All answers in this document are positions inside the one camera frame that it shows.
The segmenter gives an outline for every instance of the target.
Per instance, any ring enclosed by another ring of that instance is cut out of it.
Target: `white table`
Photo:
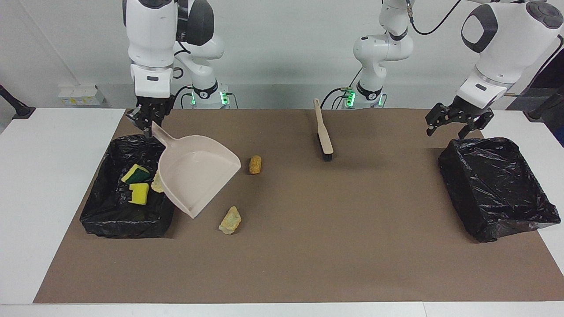
[[[37,109],[0,134],[0,316],[564,315],[564,302],[32,305],[123,112]],[[528,122],[521,112],[495,114],[484,136],[516,142],[550,201],[564,210],[564,149],[543,124]],[[564,226],[540,234],[564,271]]]

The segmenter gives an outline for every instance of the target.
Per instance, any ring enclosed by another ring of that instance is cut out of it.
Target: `gray joint cap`
[[[549,29],[558,29],[564,23],[560,10],[544,1],[527,2],[527,12]]]

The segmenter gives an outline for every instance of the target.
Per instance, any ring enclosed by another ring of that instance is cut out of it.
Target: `dustpan handle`
[[[151,125],[151,129],[153,131],[153,136],[159,140],[165,147],[170,147],[173,145],[175,138],[171,137],[163,128],[161,128],[158,124],[153,122]]]

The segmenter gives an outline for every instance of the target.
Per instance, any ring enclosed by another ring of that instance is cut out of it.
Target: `brown surface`
[[[477,244],[448,198],[437,157],[461,125],[425,135],[426,111],[175,111],[174,136],[207,135],[243,166],[167,239],[110,240],[73,220],[36,303],[560,301],[564,278],[539,234]],[[116,136],[137,131],[123,120]],[[217,228],[236,205],[243,222]]]

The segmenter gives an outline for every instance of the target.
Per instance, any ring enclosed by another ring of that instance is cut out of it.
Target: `white tabletop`
[[[31,305],[123,112],[37,109],[0,134],[0,316],[556,317],[564,311],[564,302]],[[516,142],[550,201],[564,210],[564,149],[543,124],[498,111],[483,134]],[[563,270],[564,226],[540,233]]]

